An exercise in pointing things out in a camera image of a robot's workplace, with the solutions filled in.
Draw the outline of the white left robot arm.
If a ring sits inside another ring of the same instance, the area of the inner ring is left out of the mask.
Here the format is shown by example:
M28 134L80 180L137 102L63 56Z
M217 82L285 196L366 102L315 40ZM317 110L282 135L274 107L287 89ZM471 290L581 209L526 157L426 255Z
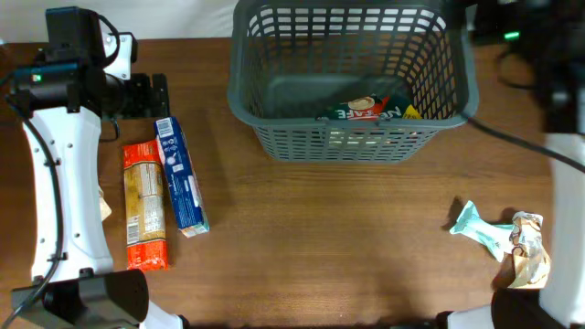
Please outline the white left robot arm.
M3 326L21 318L44 328L186 328L151 301L141 271L113 268L97 170L105 70L61 61L8 79L5 98L33 160L37 242L31 284L12 290Z

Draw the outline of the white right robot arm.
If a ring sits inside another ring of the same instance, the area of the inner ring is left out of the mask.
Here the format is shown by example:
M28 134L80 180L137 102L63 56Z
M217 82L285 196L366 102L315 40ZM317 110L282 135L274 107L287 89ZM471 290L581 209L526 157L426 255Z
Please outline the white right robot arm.
M498 289L486 306L445 312L443 328L581 328L584 325L584 4L512 1L490 12L509 51L531 67L528 85L543 111L546 143L497 131L467 116L477 130L546 156L553 177L552 266L540 289Z

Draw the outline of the green Nescafe coffee bag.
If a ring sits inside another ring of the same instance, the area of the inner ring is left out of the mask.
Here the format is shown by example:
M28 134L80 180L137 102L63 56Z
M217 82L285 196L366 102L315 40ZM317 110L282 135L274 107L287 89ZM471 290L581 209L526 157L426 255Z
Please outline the green Nescafe coffee bag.
M399 94L371 94L352 101L338 103L321 112L317 120L378 121L390 119L419 120L421 114L410 99Z

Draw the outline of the beige Pantree snack bag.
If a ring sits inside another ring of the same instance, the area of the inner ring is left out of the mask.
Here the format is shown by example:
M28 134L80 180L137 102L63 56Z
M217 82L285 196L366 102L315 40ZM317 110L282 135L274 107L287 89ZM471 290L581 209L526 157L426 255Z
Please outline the beige Pantree snack bag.
M511 256L514 265L514 280L508 285L512 289L542 289L548 281L551 259L544 247L542 224L539 214L520 211L512 218L513 230Z

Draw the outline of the mint green snack wrapper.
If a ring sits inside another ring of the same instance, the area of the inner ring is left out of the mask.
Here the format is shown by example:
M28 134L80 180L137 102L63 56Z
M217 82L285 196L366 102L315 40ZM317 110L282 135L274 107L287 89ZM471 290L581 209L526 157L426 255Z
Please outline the mint green snack wrapper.
M498 262L502 262L507 254L512 253L513 244L510 236L513 229L513 224L485 222L479 216L476 205L468 201L449 232L452 235L464 235L484 245Z

